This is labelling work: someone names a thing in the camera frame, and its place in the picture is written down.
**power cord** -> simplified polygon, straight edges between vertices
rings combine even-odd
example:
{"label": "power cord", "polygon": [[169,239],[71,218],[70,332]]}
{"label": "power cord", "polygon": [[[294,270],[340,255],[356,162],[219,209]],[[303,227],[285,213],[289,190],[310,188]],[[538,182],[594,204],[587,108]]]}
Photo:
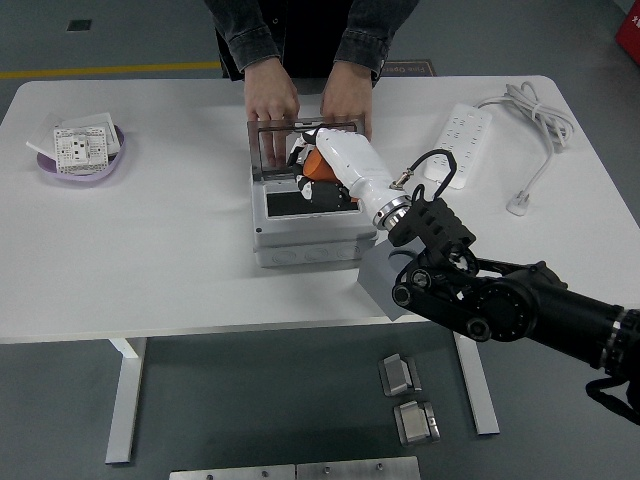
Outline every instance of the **power cord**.
{"label": "power cord", "polygon": [[502,97],[488,98],[478,102],[474,106],[476,108],[482,108],[493,104],[504,104],[507,107],[517,108],[540,130],[547,147],[548,155],[545,162],[531,180],[529,180],[527,185],[507,203],[507,210],[509,212],[522,216],[527,212],[531,189],[551,163],[555,148],[557,147],[561,150],[566,147],[573,136],[575,128],[566,113],[543,105],[540,102],[538,94],[531,82],[524,82],[520,87],[507,85],[507,93]]}

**purple bowl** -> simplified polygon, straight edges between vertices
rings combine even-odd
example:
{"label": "purple bowl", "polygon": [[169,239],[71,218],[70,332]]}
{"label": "purple bowl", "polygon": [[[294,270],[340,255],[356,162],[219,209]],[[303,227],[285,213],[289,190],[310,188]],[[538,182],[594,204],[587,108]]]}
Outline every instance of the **purple bowl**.
{"label": "purple bowl", "polygon": [[49,158],[42,153],[38,153],[38,166],[42,169],[44,173],[47,175],[58,178],[60,180],[70,180],[72,182],[95,182],[97,180],[101,180],[107,175],[109,175],[120,163],[120,158],[124,153],[124,133],[122,130],[116,127],[116,134],[118,135],[118,141],[120,142],[120,151],[116,154],[114,158],[109,157],[109,166],[104,170],[96,173],[92,173],[90,175],[71,175],[69,173],[59,173],[56,169],[56,161],[53,158]]}

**jacket sleeve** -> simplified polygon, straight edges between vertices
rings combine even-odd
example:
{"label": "jacket sleeve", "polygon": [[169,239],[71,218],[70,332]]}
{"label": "jacket sleeve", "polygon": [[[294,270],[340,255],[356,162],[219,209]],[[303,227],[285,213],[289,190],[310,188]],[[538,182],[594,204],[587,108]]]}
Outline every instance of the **jacket sleeve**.
{"label": "jacket sleeve", "polygon": [[419,0],[354,0],[335,61],[357,63],[380,75],[393,36]]}
{"label": "jacket sleeve", "polygon": [[279,57],[258,0],[204,0],[218,33],[229,46],[239,71],[259,60]]}

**gray box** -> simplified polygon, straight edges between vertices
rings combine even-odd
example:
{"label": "gray box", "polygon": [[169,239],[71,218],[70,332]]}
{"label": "gray box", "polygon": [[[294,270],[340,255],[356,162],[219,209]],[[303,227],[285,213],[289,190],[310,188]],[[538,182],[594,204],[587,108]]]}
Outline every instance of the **gray box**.
{"label": "gray box", "polygon": [[331,211],[307,202],[290,167],[269,165],[265,141],[280,137],[286,155],[302,132],[320,125],[363,131],[362,117],[323,124],[321,118],[248,122],[256,261],[261,267],[359,259],[378,231],[359,204]]}

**white outlet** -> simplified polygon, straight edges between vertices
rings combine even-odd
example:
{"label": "white outlet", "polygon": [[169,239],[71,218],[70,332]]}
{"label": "white outlet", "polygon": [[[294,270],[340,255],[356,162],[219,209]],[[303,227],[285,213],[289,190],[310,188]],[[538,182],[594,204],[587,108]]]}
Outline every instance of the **white outlet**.
{"label": "white outlet", "polygon": [[[471,168],[478,162],[480,147],[484,140],[491,114],[477,108],[458,103],[453,107],[442,133],[434,148],[442,148],[453,153],[458,169],[451,179],[451,188],[463,188]],[[434,155],[427,159],[424,176],[429,180],[442,182],[449,174],[449,161],[445,155]]]}
{"label": "white outlet", "polygon": [[104,127],[55,128],[58,173],[89,175],[109,166]]}

